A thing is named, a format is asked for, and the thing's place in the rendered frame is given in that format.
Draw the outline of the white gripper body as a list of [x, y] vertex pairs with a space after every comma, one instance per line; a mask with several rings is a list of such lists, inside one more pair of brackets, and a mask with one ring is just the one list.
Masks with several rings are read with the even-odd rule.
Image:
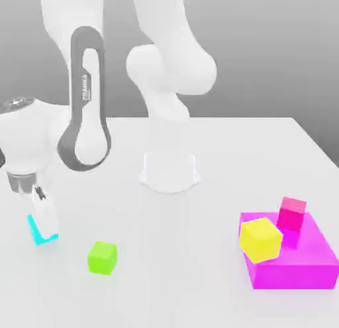
[[59, 222], [52, 196], [40, 186], [32, 188], [33, 218], [43, 239], [59, 232]]

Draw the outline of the small cyan cube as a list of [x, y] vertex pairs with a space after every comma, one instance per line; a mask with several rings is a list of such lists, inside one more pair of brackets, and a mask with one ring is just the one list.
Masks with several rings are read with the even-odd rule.
[[48, 237], [47, 239], [43, 238], [38, 230], [38, 227], [36, 226], [36, 223], [32, 217], [32, 215], [27, 215], [27, 221], [28, 226], [30, 227], [31, 235], [33, 238], [33, 241], [36, 246], [43, 245], [45, 243], [48, 243], [50, 241], [58, 239], [58, 234], [53, 234], [52, 236]]

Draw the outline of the small green cube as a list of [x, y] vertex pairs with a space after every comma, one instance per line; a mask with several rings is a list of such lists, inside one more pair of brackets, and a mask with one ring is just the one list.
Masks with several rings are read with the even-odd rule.
[[113, 243], [96, 241], [87, 255], [89, 271], [110, 275], [117, 264], [117, 246]]

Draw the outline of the small yellow cube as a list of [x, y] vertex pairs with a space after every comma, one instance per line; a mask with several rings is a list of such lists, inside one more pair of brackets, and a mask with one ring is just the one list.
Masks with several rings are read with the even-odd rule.
[[240, 226], [240, 248], [253, 264], [277, 258], [282, 240], [282, 232], [267, 217]]

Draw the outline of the small pink cube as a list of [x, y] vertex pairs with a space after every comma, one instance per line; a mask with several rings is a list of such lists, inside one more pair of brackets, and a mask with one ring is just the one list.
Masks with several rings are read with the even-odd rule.
[[300, 232], [303, 225], [306, 201], [284, 196], [279, 208], [277, 227]]

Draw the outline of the large magenta box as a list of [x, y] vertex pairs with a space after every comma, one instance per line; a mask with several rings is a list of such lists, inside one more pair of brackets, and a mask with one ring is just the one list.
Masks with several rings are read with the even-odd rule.
[[276, 259], [254, 264], [245, 257], [254, 289], [334, 289], [339, 277], [339, 259], [316, 221], [305, 213], [300, 233], [282, 230]]

